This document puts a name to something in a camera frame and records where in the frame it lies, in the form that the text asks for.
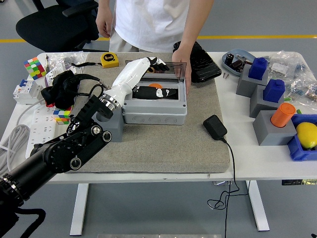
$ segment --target black power adapter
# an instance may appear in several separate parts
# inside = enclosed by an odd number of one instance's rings
[[[203,125],[214,140],[223,139],[228,132],[217,115],[212,115],[206,119]]]

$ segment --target blue tray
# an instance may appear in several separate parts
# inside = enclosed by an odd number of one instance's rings
[[[250,54],[249,52],[245,51],[245,50],[242,50],[242,49],[233,49],[233,50],[230,50],[229,52],[225,53],[223,56],[222,56],[222,66],[224,68],[226,68],[228,71],[230,71],[231,73],[233,73],[234,75],[236,76],[240,76],[241,73],[233,70],[232,68],[230,68],[229,66],[227,66],[224,62],[226,60],[226,57],[227,57],[227,54],[233,54],[234,55],[234,58],[233,58],[233,61],[232,62],[236,62],[238,59],[237,59],[237,55],[240,55],[241,57],[245,57],[247,58],[248,61],[250,61],[251,63],[253,63],[253,60],[256,58],[254,55]]]
[[[302,122],[316,123],[317,114],[295,114],[292,116],[295,128]],[[297,135],[287,145],[293,161],[317,160],[317,150],[304,150]]]

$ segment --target black office chair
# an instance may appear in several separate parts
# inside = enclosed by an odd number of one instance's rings
[[[97,2],[89,0],[71,6],[57,0],[58,5],[47,8],[40,0],[33,2],[38,11],[16,24],[16,32],[29,44],[45,52],[69,52],[82,51],[86,43],[98,39],[96,18],[92,15]]]

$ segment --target orange circle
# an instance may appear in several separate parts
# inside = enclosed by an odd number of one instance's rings
[[[282,103],[280,107],[281,107],[281,111],[286,115],[294,115],[296,112],[296,108],[292,104],[289,104],[289,103]]]
[[[163,88],[162,85],[160,85],[159,83],[151,83],[149,87],[160,88],[160,89]]]

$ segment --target tape measure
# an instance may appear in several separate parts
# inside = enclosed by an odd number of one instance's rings
[[[103,68],[112,68],[119,66],[118,56],[115,53],[104,53],[101,55],[100,60]]]

